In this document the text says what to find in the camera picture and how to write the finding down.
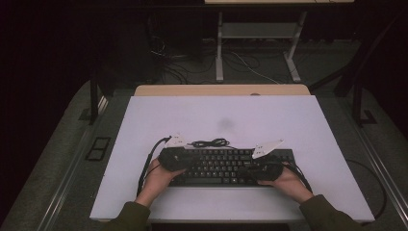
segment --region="wrist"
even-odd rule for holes
[[[152,194],[150,193],[141,191],[138,197],[136,197],[135,202],[147,208],[150,208],[150,205],[153,203],[155,199],[156,196],[152,196]]]
[[[293,196],[293,200],[301,204],[312,197],[314,197],[314,195],[310,191],[305,189],[304,192],[297,193],[295,196]]]

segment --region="keyboard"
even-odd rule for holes
[[[176,176],[171,187],[263,187],[250,176],[242,176],[240,168],[256,164],[252,159],[254,149],[186,149],[186,152],[199,156],[199,160],[183,174]],[[295,165],[291,149],[275,149],[279,162]]]

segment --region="hand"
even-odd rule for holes
[[[260,185],[271,185],[274,188],[282,191],[297,203],[301,204],[304,201],[312,198],[314,195],[306,189],[293,172],[283,167],[282,174],[274,181],[258,181]]]
[[[177,175],[183,173],[185,169],[178,171],[168,171],[160,166],[157,159],[154,159],[147,169],[147,177],[144,180],[144,186],[135,202],[146,206],[147,208],[153,203],[153,200],[162,193]]]

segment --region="person's left hand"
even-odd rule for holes
[[[162,193],[177,175],[183,173],[185,169],[178,171],[168,171],[160,166],[157,159],[154,159],[147,169],[148,175],[144,180],[144,186],[135,202],[150,207],[151,203],[160,193]]]

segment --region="sleeve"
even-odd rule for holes
[[[117,218],[112,219],[102,231],[142,231],[145,230],[150,210],[136,202],[126,202]]]
[[[336,210],[323,195],[317,195],[303,202],[300,211],[312,230],[316,231],[362,231],[358,222],[347,214]]]

